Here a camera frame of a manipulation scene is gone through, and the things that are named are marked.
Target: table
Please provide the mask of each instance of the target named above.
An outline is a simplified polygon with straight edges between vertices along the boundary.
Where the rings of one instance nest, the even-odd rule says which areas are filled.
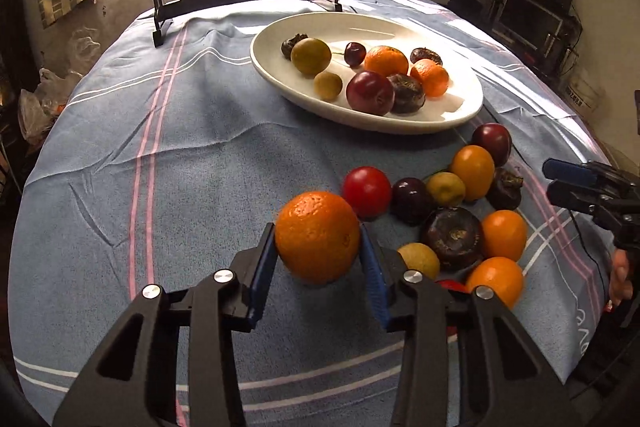
[[[610,237],[576,216],[589,259],[566,211],[546,202],[540,169],[550,156],[604,160],[601,151],[575,114],[506,48],[442,6],[341,2],[450,46],[478,75],[483,110],[454,130],[386,136],[287,102],[255,72],[249,46],[268,23],[321,9],[305,0],[177,18],[158,49],[152,16],[140,16],[74,91],[18,216],[10,330],[22,387],[44,418],[51,420],[94,347],[148,282],[167,291],[194,285],[256,245],[291,197],[309,189],[338,192],[356,166],[375,165],[392,181],[445,168],[479,123],[494,120],[513,136],[518,153],[508,166],[526,186],[520,208],[530,228],[520,261],[526,289],[514,313],[561,379],[575,367],[605,301]],[[482,217],[491,209],[479,201],[473,211]],[[415,230],[390,216],[373,227],[387,247],[415,240]],[[367,306],[357,263],[321,289],[303,286],[279,263],[257,330],[234,337],[248,422],[388,425],[402,338],[383,333]],[[188,420],[184,341],[178,402]],[[452,404],[456,385],[453,375]],[[449,416],[454,423],[454,405]]]

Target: metal bolt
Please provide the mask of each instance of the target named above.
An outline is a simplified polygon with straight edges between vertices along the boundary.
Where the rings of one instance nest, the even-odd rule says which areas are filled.
[[[160,286],[157,284],[149,284],[142,288],[142,296],[145,299],[155,299],[160,295]]]
[[[404,272],[404,280],[415,284],[422,280],[422,274],[418,270],[407,270]]]
[[[227,269],[218,270],[213,274],[213,279],[215,279],[216,282],[219,282],[220,284],[229,282],[230,280],[233,280],[234,277],[235,277],[234,273],[231,270],[227,270]]]
[[[488,301],[489,299],[494,298],[495,293],[491,288],[489,288],[489,286],[478,286],[478,288],[476,288],[476,295],[479,298]]]

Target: red tomato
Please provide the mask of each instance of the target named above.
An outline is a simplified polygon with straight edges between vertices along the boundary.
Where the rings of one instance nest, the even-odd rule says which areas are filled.
[[[440,281],[436,281],[437,284],[442,286],[446,290],[453,290],[454,292],[463,292],[468,293],[466,291],[466,286],[463,283],[458,281],[454,281],[453,279],[442,279]],[[455,326],[447,326],[447,336],[452,337],[453,335],[458,334],[458,329]]]
[[[391,183],[385,173],[375,167],[358,167],[344,179],[342,197],[358,217],[371,219],[384,214],[389,206]]]

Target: white plate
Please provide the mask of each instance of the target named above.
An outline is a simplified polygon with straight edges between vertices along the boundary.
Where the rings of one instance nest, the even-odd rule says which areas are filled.
[[[313,79],[300,73],[280,51],[282,41],[296,34],[326,42],[334,53],[328,71],[342,78],[342,92],[335,102],[323,102],[314,92]],[[348,42],[393,46],[407,58],[412,49],[426,47],[442,58],[449,72],[449,89],[444,96],[427,101],[421,110],[407,116],[388,113],[375,116],[349,107],[345,90],[355,74],[342,53]],[[482,87],[466,58],[423,34],[379,17],[352,13],[314,12],[280,19],[258,33],[251,43],[251,60],[265,80],[291,102],[319,116],[359,129],[391,134],[426,134],[455,127],[473,118],[482,107]]]

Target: orange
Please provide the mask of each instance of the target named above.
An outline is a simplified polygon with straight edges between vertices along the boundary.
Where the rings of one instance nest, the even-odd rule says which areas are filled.
[[[330,192],[304,192],[276,220],[276,247],[285,266],[311,284],[325,284],[350,269],[360,245],[351,205]]]
[[[494,181],[494,159],[486,149],[478,145],[467,145],[460,149],[449,166],[465,184],[465,201],[484,198]]]
[[[517,261],[527,244],[527,224],[513,210],[498,210],[482,220],[482,237],[486,257]]]
[[[511,259],[492,257],[482,261],[466,280],[469,293],[478,286],[489,286],[505,306],[513,308],[524,288],[524,276]]]
[[[428,58],[418,60],[409,71],[409,76],[422,84],[424,95],[428,98],[442,96],[449,88],[447,70]]]
[[[406,74],[409,61],[402,51],[391,46],[375,46],[367,52],[362,67],[366,71],[375,71],[382,76],[390,74]]]

